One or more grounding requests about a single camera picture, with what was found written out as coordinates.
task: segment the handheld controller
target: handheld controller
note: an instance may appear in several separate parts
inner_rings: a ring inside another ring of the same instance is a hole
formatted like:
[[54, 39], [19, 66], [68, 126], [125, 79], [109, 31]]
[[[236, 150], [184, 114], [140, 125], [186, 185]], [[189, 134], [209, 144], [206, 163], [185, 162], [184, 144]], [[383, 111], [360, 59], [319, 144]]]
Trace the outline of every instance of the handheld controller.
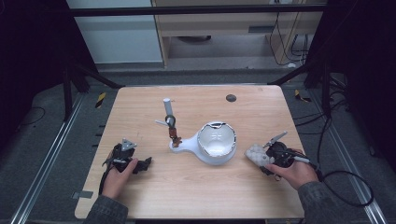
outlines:
[[275, 136], [264, 146], [253, 145], [245, 152], [245, 155], [258, 165], [260, 170], [266, 175], [274, 174], [265, 168], [265, 165], [270, 163], [288, 168], [294, 161], [303, 161], [314, 166], [304, 154], [287, 148], [285, 144], [277, 141], [286, 134], [287, 132], [283, 132]]
[[[103, 186], [107, 178], [108, 172], [113, 168], [122, 173], [128, 166], [129, 162], [132, 160], [134, 155], [134, 148], [137, 147], [136, 143], [133, 143], [125, 138], [122, 139], [122, 143], [118, 143], [114, 146], [111, 151], [111, 156], [103, 162], [103, 165], [107, 165], [106, 171], [102, 175], [102, 179], [99, 186], [99, 195], [102, 194]], [[133, 170], [133, 174], [136, 175], [140, 171], [147, 171], [149, 165], [151, 164], [151, 157], [145, 159], [144, 161], [138, 161], [136, 167]]]

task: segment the wooden table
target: wooden table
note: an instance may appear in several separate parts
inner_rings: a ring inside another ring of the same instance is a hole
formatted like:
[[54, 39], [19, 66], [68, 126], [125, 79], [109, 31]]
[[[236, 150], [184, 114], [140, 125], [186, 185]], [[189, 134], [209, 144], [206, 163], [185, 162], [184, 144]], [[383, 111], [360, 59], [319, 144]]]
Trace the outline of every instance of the wooden table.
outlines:
[[[236, 101], [226, 100], [228, 94]], [[163, 98], [172, 100], [177, 134], [190, 138], [207, 122], [221, 120], [236, 133], [236, 153], [221, 166], [195, 155], [173, 153], [168, 129], [154, 120], [166, 116]], [[288, 131], [281, 141], [302, 148], [282, 90], [278, 86], [161, 86], [119, 90], [80, 198], [76, 217], [85, 218], [98, 195], [102, 163], [123, 137], [137, 143], [134, 157], [153, 158], [146, 172], [133, 175], [120, 196], [129, 218], [303, 217], [297, 192], [285, 181], [264, 175], [245, 151]]]

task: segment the person's left hand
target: person's left hand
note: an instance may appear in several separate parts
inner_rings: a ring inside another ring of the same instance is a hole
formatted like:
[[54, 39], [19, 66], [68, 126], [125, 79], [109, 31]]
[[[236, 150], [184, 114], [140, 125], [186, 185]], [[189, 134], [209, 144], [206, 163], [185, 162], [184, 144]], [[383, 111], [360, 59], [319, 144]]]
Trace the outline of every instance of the person's left hand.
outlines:
[[137, 165], [137, 158], [134, 158], [129, 162], [128, 166], [125, 170], [120, 173], [116, 167], [113, 167], [109, 172], [105, 180], [105, 184], [103, 185], [102, 195], [107, 198], [116, 200], [128, 182], [129, 176], [132, 175], [132, 171]]

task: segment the black pole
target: black pole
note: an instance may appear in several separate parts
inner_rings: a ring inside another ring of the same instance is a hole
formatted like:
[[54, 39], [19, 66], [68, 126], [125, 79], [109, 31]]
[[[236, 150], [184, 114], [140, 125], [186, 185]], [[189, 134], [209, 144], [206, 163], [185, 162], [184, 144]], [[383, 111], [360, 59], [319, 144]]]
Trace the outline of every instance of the black pole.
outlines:
[[73, 17], [97, 16], [139, 16], [174, 14], [214, 13], [261, 13], [261, 12], [316, 12], [343, 9], [343, 5], [327, 4], [285, 4], [285, 5], [234, 5], [194, 7], [114, 7], [114, 8], [71, 8], [69, 10], [48, 10], [46, 13], [67, 14]]

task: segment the gray floor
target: gray floor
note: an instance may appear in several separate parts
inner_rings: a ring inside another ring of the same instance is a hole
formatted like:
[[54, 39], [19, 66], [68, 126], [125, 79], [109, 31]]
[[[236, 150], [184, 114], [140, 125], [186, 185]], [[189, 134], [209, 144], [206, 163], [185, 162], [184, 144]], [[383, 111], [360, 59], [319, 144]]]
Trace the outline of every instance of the gray floor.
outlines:
[[[253, 36], [212, 36], [206, 42], [189, 42], [174, 38], [170, 51], [170, 60], [166, 68], [147, 69], [123, 73], [103, 73], [104, 76], [120, 84], [138, 85], [190, 85], [190, 84], [228, 84], [252, 83], [263, 84], [286, 75], [291, 68], [276, 64], [268, 43], [262, 35]], [[74, 210], [77, 200], [72, 198], [74, 192], [82, 190], [85, 178], [100, 141], [103, 125], [117, 95], [102, 83], [88, 78], [91, 89], [89, 93], [73, 91], [74, 99], [81, 99], [76, 120], [67, 137], [62, 142], [55, 163], [50, 167], [46, 181], [40, 189], [35, 205], [31, 208], [28, 222], [31, 223], [76, 223]], [[296, 89], [304, 91], [300, 75], [282, 86], [290, 113], [299, 124], [314, 116], [297, 119], [320, 112], [315, 99], [320, 97], [319, 88], [307, 91], [314, 102], [308, 103], [294, 97]], [[100, 108], [95, 108], [101, 92], [106, 98]], [[342, 95], [334, 95], [334, 102], [343, 100]], [[0, 223], [8, 223], [22, 199], [28, 192], [35, 175], [63, 125], [64, 105], [62, 86], [56, 86], [39, 93], [20, 131], [10, 140], [8, 154], [0, 159]], [[342, 105], [332, 111], [331, 128], [324, 134], [320, 150], [321, 168], [324, 173], [334, 169], [356, 169], [375, 191], [375, 203], [371, 207], [356, 208], [339, 199], [338, 206], [353, 223], [396, 223], [396, 174], [383, 158], [371, 157], [358, 124]], [[318, 141], [324, 119], [318, 119], [297, 129], [307, 155], [315, 160]], [[359, 184], [352, 184], [353, 179], [338, 175], [330, 179], [332, 186], [344, 197], [359, 202], [356, 192]], [[386, 221], [371, 220], [368, 216], [373, 209], [379, 211]], [[254, 223], [258, 220], [246, 220]], [[269, 220], [269, 223], [285, 223], [286, 220]]]

